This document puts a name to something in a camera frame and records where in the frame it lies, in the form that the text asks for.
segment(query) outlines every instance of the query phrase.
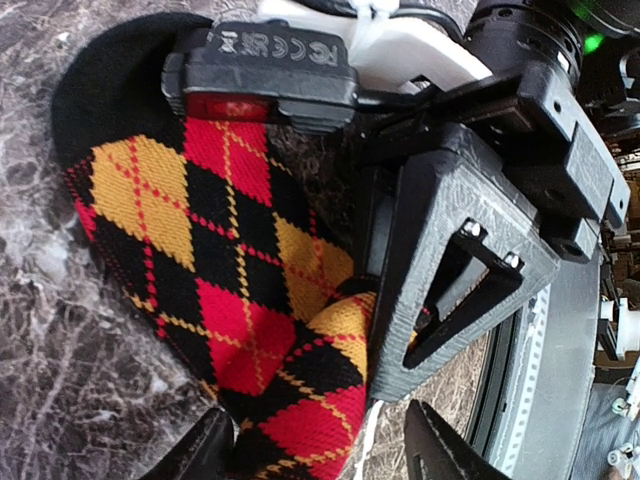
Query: bolt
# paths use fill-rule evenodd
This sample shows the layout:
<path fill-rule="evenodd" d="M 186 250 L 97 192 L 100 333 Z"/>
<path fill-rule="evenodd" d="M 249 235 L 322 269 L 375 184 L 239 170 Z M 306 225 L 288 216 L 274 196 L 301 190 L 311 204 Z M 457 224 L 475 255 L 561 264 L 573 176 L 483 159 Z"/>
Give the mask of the bolt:
<path fill-rule="evenodd" d="M 509 254 L 504 259 L 511 268 L 518 268 L 520 266 L 520 257 L 515 253 L 509 252 Z"/>
<path fill-rule="evenodd" d="M 478 222 L 474 222 L 473 220 L 469 220 L 467 223 L 465 223 L 464 227 L 462 227 L 462 230 L 464 231 L 464 233 L 466 233 L 467 235 L 471 235 L 472 237 L 479 237 L 482 233 L 482 227 L 480 226 L 480 224 Z"/>

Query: cable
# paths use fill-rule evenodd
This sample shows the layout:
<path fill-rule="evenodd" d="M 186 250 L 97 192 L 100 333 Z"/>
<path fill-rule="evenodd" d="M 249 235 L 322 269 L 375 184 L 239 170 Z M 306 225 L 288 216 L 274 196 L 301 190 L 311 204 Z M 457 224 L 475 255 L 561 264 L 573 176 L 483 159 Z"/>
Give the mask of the cable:
<path fill-rule="evenodd" d="M 351 7 L 348 1 L 327 1 L 327 0 L 295 0 L 297 3 L 304 5 L 327 15 L 339 17 L 356 18 L 356 11 Z M 389 18 L 419 18 L 428 22 L 433 22 L 442 27 L 449 35 L 449 38 L 456 43 L 462 43 L 464 35 L 456 21 L 447 13 L 435 7 L 420 5 L 416 3 L 401 3 L 400 8 Z"/>

